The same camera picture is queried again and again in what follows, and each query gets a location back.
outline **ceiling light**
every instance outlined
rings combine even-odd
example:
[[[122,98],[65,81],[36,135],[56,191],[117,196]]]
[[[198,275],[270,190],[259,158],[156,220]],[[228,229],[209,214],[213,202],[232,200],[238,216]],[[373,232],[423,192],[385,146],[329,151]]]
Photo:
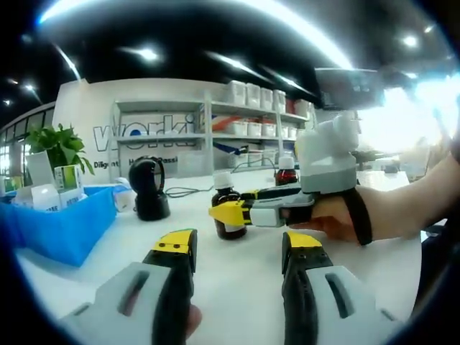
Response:
[[[348,58],[322,31],[307,23],[302,17],[274,0],[234,0],[249,5],[285,23],[304,39],[315,45],[333,63],[351,69]]]
[[[23,43],[29,45],[30,43],[32,43],[33,39],[32,39],[32,36],[30,36],[29,34],[22,34],[21,35],[21,41],[23,41]]]
[[[408,47],[414,48],[418,45],[417,37],[414,36],[407,36],[402,39],[402,42],[407,45]]]
[[[56,17],[61,15],[71,9],[76,8],[77,6],[82,6],[84,4],[94,3],[102,0],[59,0],[56,1],[48,10],[46,10],[42,16],[38,19],[38,23],[42,24],[47,21],[49,18]]]
[[[266,77],[264,77],[263,75],[259,74],[258,72],[256,72],[255,70],[252,70],[251,68],[243,65],[243,63],[241,63],[240,61],[238,60],[235,60],[235,59],[231,59],[230,57],[227,57],[227,56],[223,56],[223,55],[220,55],[216,52],[206,52],[206,54],[210,57],[210,58],[213,58],[214,60],[218,60],[218,61],[221,61],[223,63],[227,63],[229,64],[230,66],[232,66],[233,68],[236,68],[238,70],[243,70],[244,72],[248,72],[252,75],[255,75],[256,77],[264,80],[264,81],[267,81],[267,82],[270,82],[269,79],[267,79]]]
[[[146,61],[153,61],[158,59],[158,55],[155,54],[151,49],[141,49],[137,53],[141,55]]]
[[[406,74],[406,76],[409,77],[410,79],[416,79],[417,78],[417,75],[415,73],[406,72],[404,74]]]
[[[64,61],[67,63],[69,68],[72,70],[73,75],[75,76],[77,81],[80,81],[81,80],[80,73],[78,72],[77,67],[75,66],[75,63],[72,62],[72,60],[67,56],[67,54],[65,54],[63,52],[62,49],[60,49],[60,47],[58,45],[54,45],[54,46],[55,46],[57,52],[60,54],[60,56],[63,57]]]
[[[121,50],[122,52],[127,52],[129,54],[135,54],[140,57],[142,57],[145,61],[147,62],[152,62],[158,59],[158,54],[155,53],[152,49],[150,48],[142,48],[142,49],[133,49],[129,47],[120,47],[118,50]]]
[[[434,29],[434,25],[430,25],[430,26],[426,27],[423,31],[424,31],[426,34],[428,34],[428,33],[431,32],[431,30],[433,30],[433,29]]]
[[[299,90],[302,90],[302,91],[308,93],[309,95],[315,96],[314,93],[311,93],[310,91],[305,90],[302,86],[300,86],[299,84],[297,84],[297,83],[296,83],[295,81],[293,81],[292,79],[283,77],[282,75],[280,75],[279,73],[275,72],[275,71],[272,70],[271,68],[264,67],[264,66],[262,66],[262,68],[263,68],[264,70],[266,70],[268,73],[270,73],[271,75],[273,75],[274,77],[276,77],[276,78],[280,79],[281,81],[285,82],[285,83],[288,84],[289,86],[292,86],[293,88],[298,88]]]

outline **ceiling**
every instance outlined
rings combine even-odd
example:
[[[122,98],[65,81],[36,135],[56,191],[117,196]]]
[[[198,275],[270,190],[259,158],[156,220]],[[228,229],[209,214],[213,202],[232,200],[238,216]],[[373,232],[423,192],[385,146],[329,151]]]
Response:
[[[315,97],[305,90],[318,94],[314,68],[337,67],[334,61],[340,52],[354,68],[379,70],[388,85],[412,83],[404,73],[420,77],[456,68],[442,26],[410,0],[278,0],[296,15],[289,20],[286,16],[280,20],[284,12],[279,9],[270,12],[272,0],[263,6],[256,0],[86,1],[86,6],[42,25],[37,25],[37,18],[54,1],[11,3],[10,24],[1,24],[7,54],[0,70],[0,127],[40,102],[55,101],[59,86],[75,80],[58,49],[89,83],[148,77],[222,83],[238,79],[312,101]],[[318,43],[305,38],[305,27],[295,29],[297,20],[320,30],[339,52],[326,54],[325,48],[318,49]],[[408,36],[416,39],[416,47],[404,43]],[[158,59],[146,63],[138,54],[123,50],[141,47],[152,48]],[[266,79],[206,52],[238,60]],[[294,80],[301,89],[268,69]]]

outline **white tag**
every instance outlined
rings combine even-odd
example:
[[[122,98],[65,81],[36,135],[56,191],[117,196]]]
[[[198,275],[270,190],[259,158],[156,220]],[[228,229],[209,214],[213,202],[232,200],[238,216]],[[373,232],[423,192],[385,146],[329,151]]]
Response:
[[[241,230],[241,229],[244,228],[244,225],[243,226],[241,226],[241,225],[235,226],[235,225],[224,224],[224,226],[225,226],[225,231],[226,232],[236,232],[236,231]]]

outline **black strap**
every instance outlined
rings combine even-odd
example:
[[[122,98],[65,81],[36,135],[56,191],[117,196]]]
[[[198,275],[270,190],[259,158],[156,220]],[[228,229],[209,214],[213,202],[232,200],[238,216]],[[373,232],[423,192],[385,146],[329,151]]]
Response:
[[[342,193],[346,207],[353,222],[354,232],[358,242],[365,246],[372,242],[372,226],[366,205],[355,188]]]

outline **table surface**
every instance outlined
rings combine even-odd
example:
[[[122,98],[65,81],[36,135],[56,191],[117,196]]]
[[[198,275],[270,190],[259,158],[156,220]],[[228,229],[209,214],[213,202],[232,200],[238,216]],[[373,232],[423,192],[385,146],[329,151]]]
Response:
[[[243,192],[273,185],[271,170],[233,174]],[[408,184],[405,173],[359,172],[362,185],[390,190]],[[168,179],[167,187],[209,188],[212,177]],[[43,305],[62,317],[81,303],[94,300],[98,286],[130,262],[142,261],[164,234],[184,228],[198,230],[197,272],[193,303],[203,311],[200,328],[188,344],[283,344],[281,296],[282,233],[286,228],[249,227],[236,241],[217,237],[208,207],[214,191],[170,199],[171,216],[142,222],[134,212],[120,213],[80,269],[58,264],[28,249],[17,256]],[[420,236],[376,241],[361,248],[331,241],[317,231],[335,265],[353,272],[376,296],[377,306],[400,320],[412,312],[420,279]]]

